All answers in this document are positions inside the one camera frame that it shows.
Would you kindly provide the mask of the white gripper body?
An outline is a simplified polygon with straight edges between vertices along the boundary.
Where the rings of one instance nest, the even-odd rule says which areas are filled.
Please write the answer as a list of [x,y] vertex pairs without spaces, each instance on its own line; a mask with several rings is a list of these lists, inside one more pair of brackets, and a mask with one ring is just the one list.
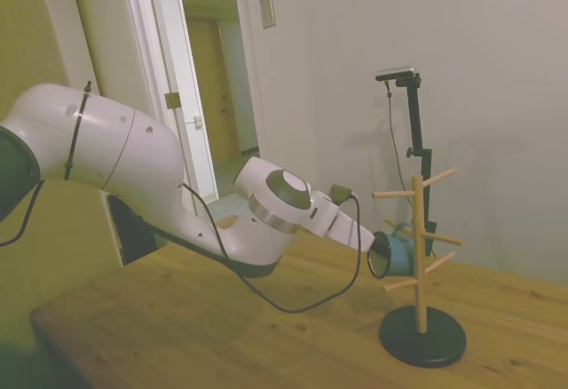
[[307,231],[363,253],[369,251],[375,236],[360,226],[356,219],[341,211],[327,194],[313,191],[311,202],[309,214],[304,220],[304,228]]

